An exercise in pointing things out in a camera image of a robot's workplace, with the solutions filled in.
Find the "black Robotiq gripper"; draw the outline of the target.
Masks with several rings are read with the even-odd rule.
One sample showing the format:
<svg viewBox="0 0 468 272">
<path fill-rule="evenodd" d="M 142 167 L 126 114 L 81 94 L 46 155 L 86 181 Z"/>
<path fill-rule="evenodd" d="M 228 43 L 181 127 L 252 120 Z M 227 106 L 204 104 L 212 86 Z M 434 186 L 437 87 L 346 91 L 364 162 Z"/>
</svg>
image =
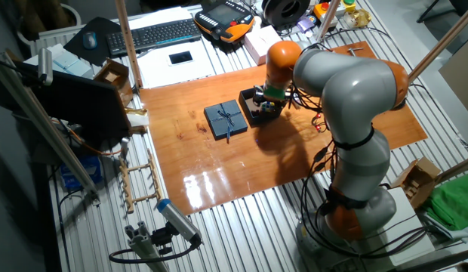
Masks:
<svg viewBox="0 0 468 272">
<path fill-rule="evenodd" d="M 275 114 L 280 114 L 286 106 L 287 96 L 286 90 L 282 88 L 268 87 L 265 89 L 261 86 L 254 87 L 254 109 L 253 116 L 259 116 L 262 112 L 261 104 L 264 102 L 274 103 Z"/>
</svg>

